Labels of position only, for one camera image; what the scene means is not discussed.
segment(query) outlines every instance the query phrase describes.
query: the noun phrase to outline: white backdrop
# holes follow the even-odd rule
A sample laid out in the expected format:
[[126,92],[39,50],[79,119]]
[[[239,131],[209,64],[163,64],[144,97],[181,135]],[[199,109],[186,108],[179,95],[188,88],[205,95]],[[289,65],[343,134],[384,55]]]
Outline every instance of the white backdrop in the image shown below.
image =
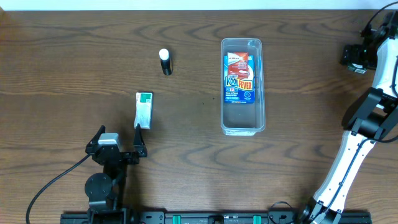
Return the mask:
[[0,0],[15,10],[380,9],[391,0]]

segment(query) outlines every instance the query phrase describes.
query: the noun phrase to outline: brown tabletop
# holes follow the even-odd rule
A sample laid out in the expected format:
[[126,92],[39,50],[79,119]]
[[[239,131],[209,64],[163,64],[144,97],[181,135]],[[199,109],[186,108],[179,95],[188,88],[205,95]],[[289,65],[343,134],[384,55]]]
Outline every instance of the brown tabletop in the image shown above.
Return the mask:
[[[299,207],[325,179],[347,107],[371,86],[338,62],[374,11],[6,12],[0,25],[0,223],[23,223],[32,197],[85,156],[103,124],[129,148],[137,91],[153,91],[149,157],[129,168],[124,203],[177,210]],[[220,50],[261,39],[266,129],[225,136]],[[159,50],[173,53],[166,77]],[[348,210],[398,222],[397,144],[377,144],[351,186]],[[36,201],[32,223],[85,211],[91,159]]]

